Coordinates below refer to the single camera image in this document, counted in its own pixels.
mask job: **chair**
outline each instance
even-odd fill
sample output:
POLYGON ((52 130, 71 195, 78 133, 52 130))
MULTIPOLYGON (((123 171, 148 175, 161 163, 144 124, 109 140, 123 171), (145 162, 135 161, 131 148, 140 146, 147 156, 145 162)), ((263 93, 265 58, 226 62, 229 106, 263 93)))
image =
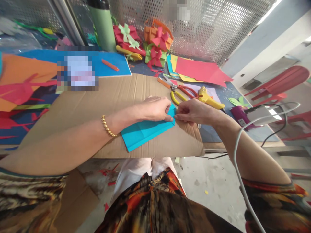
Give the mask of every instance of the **chair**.
MULTIPOLYGON (((287 118, 287 123, 293 123, 293 122, 298 122, 298 121, 305 121, 305 122, 309 123, 309 125, 311 125, 311 111, 301 113, 301 114, 297 114, 294 116, 289 116, 287 118)), ((279 120, 279 121, 276 121, 275 123, 276 124, 283 124, 284 120, 279 120)), ((293 140, 298 140, 298 139, 303 139, 303 138, 308 138, 308 137, 311 137, 311 133, 302 134, 302 135, 299 135, 299 136, 293 137, 293 138, 284 138, 284 139, 282 139, 282 141, 293 141, 293 140)))
POLYGON ((273 95, 272 97, 270 97, 268 99, 265 99, 264 101, 261 101, 258 104, 253 105, 253 107, 256 107, 258 105, 265 104, 265 103, 268 103, 268 102, 272 102, 272 103, 276 104, 276 103, 280 102, 281 100, 285 99, 286 97, 287 97, 286 93, 281 93, 281 94, 278 94, 278 95, 273 95))
POLYGON ((245 96, 259 91, 260 89, 264 89, 264 91, 252 98, 252 100, 259 99, 269 94, 279 95, 303 83, 309 78, 309 76, 310 72, 307 68, 303 66, 292 66, 270 81, 248 92, 245 96))

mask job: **green bottle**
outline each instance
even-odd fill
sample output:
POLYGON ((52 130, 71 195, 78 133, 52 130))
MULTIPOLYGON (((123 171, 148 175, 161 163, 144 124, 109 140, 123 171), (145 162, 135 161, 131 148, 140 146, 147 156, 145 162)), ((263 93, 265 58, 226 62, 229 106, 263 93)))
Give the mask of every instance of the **green bottle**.
POLYGON ((88 0, 93 23, 101 48, 107 52, 116 52, 110 7, 107 0, 88 0))

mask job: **hand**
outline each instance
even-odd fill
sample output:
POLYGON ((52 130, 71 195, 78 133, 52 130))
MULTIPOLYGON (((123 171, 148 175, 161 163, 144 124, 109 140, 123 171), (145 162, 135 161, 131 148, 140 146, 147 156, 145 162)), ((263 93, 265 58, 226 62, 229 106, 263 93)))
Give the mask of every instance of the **hand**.
POLYGON ((192 126, 194 122, 202 125, 216 126, 228 120, 228 117, 225 113, 197 99, 181 102, 175 115, 175 119, 188 122, 192 126))
POLYGON ((149 96, 142 103, 135 105, 138 118, 149 121, 173 121, 168 115, 171 101, 166 97, 149 96))

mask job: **beaded bracelet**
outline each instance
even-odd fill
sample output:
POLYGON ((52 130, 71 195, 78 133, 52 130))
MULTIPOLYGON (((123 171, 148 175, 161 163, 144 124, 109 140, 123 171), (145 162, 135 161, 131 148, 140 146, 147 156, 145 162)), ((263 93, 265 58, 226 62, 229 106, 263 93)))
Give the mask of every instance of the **beaded bracelet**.
POLYGON ((113 133, 110 131, 110 129, 108 128, 108 126, 107 126, 107 124, 106 124, 106 121, 105 121, 105 115, 103 115, 103 116, 101 117, 101 120, 102 120, 103 125, 104 125, 105 129, 107 130, 107 132, 108 132, 111 136, 113 136, 113 137, 117 136, 117 134, 113 134, 113 133))

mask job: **metal mesh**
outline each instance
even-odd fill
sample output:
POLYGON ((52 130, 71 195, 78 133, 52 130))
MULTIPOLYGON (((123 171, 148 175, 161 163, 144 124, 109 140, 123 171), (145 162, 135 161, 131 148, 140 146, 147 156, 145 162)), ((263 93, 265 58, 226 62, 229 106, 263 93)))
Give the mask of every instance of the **metal mesh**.
MULTIPOLYGON (((165 23, 174 35, 171 53, 224 63, 276 0, 110 0, 119 23, 134 25, 143 37, 146 20, 165 23), (186 6, 189 17, 180 19, 176 4, 186 6)), ((93 24, 85 0, 70 0, 86 33, 93 24)), ((26 24, 62 31, 45 0, 1 0, 0 13, 26 24)))

